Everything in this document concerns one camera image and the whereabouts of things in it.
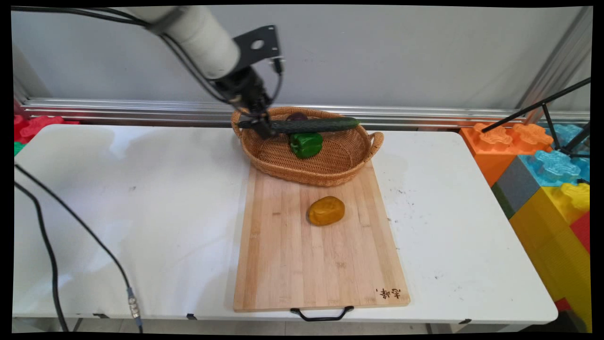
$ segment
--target floor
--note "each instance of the floor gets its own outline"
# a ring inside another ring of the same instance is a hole
[[[131,319],[67,319],[77,332],[138,333]],[[216,335],[402,335],[428,334],[426,324],[303,321],[145,320],[145,333]],[[13,333],[59,332],[56,318],[14,318]]]

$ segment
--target cucumber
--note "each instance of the cucumber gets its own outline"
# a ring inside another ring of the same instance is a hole
[[[271,128],[281,134],[343,131],[355,128],[357,125],[359,121],[352,117],[271,121]],[[252,128],[249,120],[239,122],[237,126],[242,129]]]

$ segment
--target wicker basket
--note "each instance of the wicker basket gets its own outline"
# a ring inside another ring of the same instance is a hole
[[[271,108],[268,112],[273,120],[284,120],[294,112],[302,112],[309,119],[342,117],[296,107]],[[290,150],[287,135],[263,140],[253,129],[239,129],[239,118],[240,113],[235,111],[231,125],[241,139],[243,152],[256,168],[275,177],[310,185],[334,186],[351,180],[384,141],[384,134],[374,132],[369,135],[361,125],[346,131],[322,132],[321,152],[308,159],[299,159]]]

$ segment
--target yellow foam block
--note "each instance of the yellow foam block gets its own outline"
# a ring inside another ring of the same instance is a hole
[[[543,187],[512,216],[510,224],[519,239],[523,235],[522,245],[526,248],[530,244],[533,249],[538,249],[569,226]]]
[[[564,183],[561,187],[543,187],[547,197],[564,217],[568,225],[573,224],[586,212],[590,211],[590,185]]]
[[[569,228],[544,244],[536,253],[538,260],[533,263],[541,261],[545,264],[547,272],[555,281],[554,290],[559,290],[567,299],[591,332],[591,260],[587,250]]]
[[[591,332],[590,255],[570,224],[590,209],[589,185],[541,187],[510,219],[554,301],[566,298]]]
[[[547,267],[544,260],[539,257],[536,250],[527,251],[527,255],[530,258],[530,261],[533,263],[533,267],[539,274],[543,285],[547,289],[547,292],[550,294],[551,299],[553,301],[558,301],[565,297],[562,293],[561,288],[558,286],[556,279],[550,273],[550,269]]]

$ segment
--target basket handle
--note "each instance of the basket handle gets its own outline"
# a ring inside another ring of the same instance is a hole
[[[231,115],[231,127],[233,128],[233,131],[235,131],[235,136],[237,136],[237,138],[241,138],[241,129],[239,128],[239,126],[237,126],[240,117],[241,114],[239,113],[239,111],[233,111],[233,114]]]
[[[382,146],[382,143],[384,142],[384,134],[381,132],[374,132],[369,135],[369,139],[373,140],[373,144],[371,144],[371,149],[369,150],[367,160],[370,160]]]

